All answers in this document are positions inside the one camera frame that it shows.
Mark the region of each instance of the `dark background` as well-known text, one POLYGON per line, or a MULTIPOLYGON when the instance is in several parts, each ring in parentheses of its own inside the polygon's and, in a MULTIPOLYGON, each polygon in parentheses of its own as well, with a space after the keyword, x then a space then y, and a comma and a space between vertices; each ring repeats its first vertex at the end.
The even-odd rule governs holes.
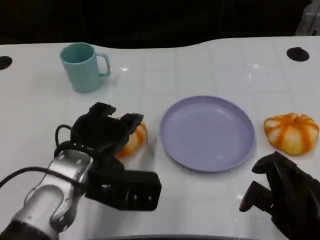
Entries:
POLYGON ((166 48, 294 35, 310 0, 0 0, 0 44, 166 48))

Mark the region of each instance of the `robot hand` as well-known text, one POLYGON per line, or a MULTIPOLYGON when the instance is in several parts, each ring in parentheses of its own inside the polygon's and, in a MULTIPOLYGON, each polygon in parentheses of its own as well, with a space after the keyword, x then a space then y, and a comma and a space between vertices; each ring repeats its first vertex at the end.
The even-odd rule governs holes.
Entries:
POLYGON ((266 174, 271 190, 253 181, 240 211, 256 206, 269 213, 290 240, 320 239, 320 183, 279 152, 261 158, 252 171, 266 174))
POLYGON ((72 128, 59 126, 55 135, 57 148, 48 169, 27 167, 0 183, 1 187, 27 171, 46 173, 26 196, 23 208, 0 234, 0 240, 58 240, 59 234, 75 220, 83 195, 119 210, 157 208, 162 188, 158 175, 125 170, 114 157, 126 145, 143 115, 109 117, 115 110, 97 102, 72 128), (70 140, 60 144, 58 133, 63 127, 71 130, 70 140))

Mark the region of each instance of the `orange pumpkin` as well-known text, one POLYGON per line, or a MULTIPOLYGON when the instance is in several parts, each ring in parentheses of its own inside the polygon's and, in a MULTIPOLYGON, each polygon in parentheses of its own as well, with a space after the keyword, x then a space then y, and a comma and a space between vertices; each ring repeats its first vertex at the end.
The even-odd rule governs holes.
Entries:
POLYGON ((146 124, 142 122, 136 128, 134 133, 129 136, 129 141, 115 157, 123 158, 134 154, 138 150, 139 146, 146 140, 147 133, 146 124))
POLYGON ((314 120, 293 112, 270 117, 264 121, 263 127, 269 143, 289 155, 307 153, 315 146, 319 135, 314 120))

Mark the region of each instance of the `purple plate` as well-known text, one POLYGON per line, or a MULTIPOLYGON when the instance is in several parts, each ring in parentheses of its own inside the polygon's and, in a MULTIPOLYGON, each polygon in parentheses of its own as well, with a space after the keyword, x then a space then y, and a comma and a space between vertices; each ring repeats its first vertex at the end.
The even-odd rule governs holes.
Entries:
POLYGON ((160 137, 168 155, 202 172, 221 172, 242 164, 256 142, 247 114, 215 96, 193 96, 175 103, 161 120, 160 137))

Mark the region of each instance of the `white table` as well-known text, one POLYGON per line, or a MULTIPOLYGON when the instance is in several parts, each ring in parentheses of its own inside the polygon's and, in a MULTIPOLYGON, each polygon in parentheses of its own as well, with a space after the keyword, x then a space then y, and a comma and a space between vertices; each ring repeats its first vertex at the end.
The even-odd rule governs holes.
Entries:
MULTIPOLYGON (((62 240, 144 234, 203 234, 261 240, 285 239, 270 216, 254 208, 239 212, 243 194, 253 180, 267 185, 265 176, 251 173, 254 163, 275 149, 263 132, 266 117, 299 112, 320 124, 320 38, 277 37, 221 39, 171 49, 110 49, 112 75, 90 94, 73 91, 58 54, 67 44, 1 45, 0 55, 13 64, 0 71, 0 176, 26 166, 46 167, 53 157, 54 130, 72 125, 91 105, 104 102, 145 115, 151 134, 170 105, 192 95, 214 95, 243 108, 254 123, 257 146, 252 158, 237 169, 219 174, 190 171, 168 159, 159 139, 154 158, 143 153, 129 168, 159 174, 162 192, 153 212, 120 212, 82 198, 75 223, 62 240), (294 62, 287 49, 302 47, 306 62, 294 62)), ((61 134, 67 138, 68 132, 61 134)), ((291 157, 320 179, 320 147, 303 157, 291 157)), ((22 206, 39 173, 25 173, 0 190, 0 227, 22 206)))

